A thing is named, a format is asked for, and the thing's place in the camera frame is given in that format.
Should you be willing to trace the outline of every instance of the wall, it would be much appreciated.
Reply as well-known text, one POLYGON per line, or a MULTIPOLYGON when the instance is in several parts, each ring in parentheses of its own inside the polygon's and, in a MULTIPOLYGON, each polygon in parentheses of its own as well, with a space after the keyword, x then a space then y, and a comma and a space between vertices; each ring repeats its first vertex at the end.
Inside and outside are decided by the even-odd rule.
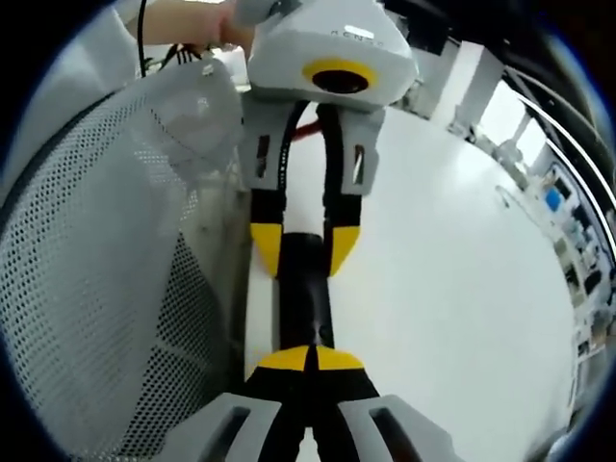
POLYGON ((440 56, 413 49, 423 84, 413 103, 412 110, 419 116, 430 118, 451 74, 459 45, 448 40, 440 56))
POLYGON ((467 122, 472 125, 479 123, 503 73, 504 64, 483 48, 473 80, 461 103, 461 113, 467 122))
POLYGON ((455 117, 455 109, 464 99, 475 76, 483 46, 463 41, 451 67, 449 77, 441 92, 431 121, 446 128, 455 117))

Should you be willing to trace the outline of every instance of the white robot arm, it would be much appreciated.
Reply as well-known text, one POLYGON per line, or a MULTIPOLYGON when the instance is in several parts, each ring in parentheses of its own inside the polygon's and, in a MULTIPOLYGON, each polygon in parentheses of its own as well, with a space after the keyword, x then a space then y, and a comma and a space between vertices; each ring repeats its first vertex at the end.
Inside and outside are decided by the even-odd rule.
POLYGON ((375 0, 238 0, 237 19, 256 25, 240 145, 253 192, 253 239, 275 277, 289 147, 307 104, 319 103, 327 155, 323 234, 333 275, 359 236, 384 108, 418 76, 411 49, 375 0))

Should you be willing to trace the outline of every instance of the white table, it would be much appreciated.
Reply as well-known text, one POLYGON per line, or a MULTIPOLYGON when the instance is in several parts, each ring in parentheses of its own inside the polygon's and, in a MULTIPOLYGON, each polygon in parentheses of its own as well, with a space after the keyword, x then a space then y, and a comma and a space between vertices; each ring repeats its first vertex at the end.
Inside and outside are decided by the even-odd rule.
MULTIPOLYGON (((314 118, 314 112, 303 121, 314 118)), ((362 234, 330 281, 336 347, 447 430, 466 462, 520 462, 569 421, 573 307, 549 239, 476 147, 389 110, 362 234)), ((294 144, 287 231, 321 232, 322 140, 294 144)), ((246 373, 272 350, 272 285, 254 254, 246 373)), ((305 440, 298 460, 316 461, 305 440)))

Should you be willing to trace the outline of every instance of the mesh bag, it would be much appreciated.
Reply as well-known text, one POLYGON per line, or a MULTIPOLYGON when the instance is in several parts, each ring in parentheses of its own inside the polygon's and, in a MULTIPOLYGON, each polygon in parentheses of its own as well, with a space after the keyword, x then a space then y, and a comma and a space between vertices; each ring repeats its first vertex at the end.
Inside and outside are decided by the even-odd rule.
POLYGON ((208 271, 223 258, 241 108, 223 66, 205 65, 100 103, 36 155, 3 207, 4 350, 75 460, 147 460, 225 385, 208 271))

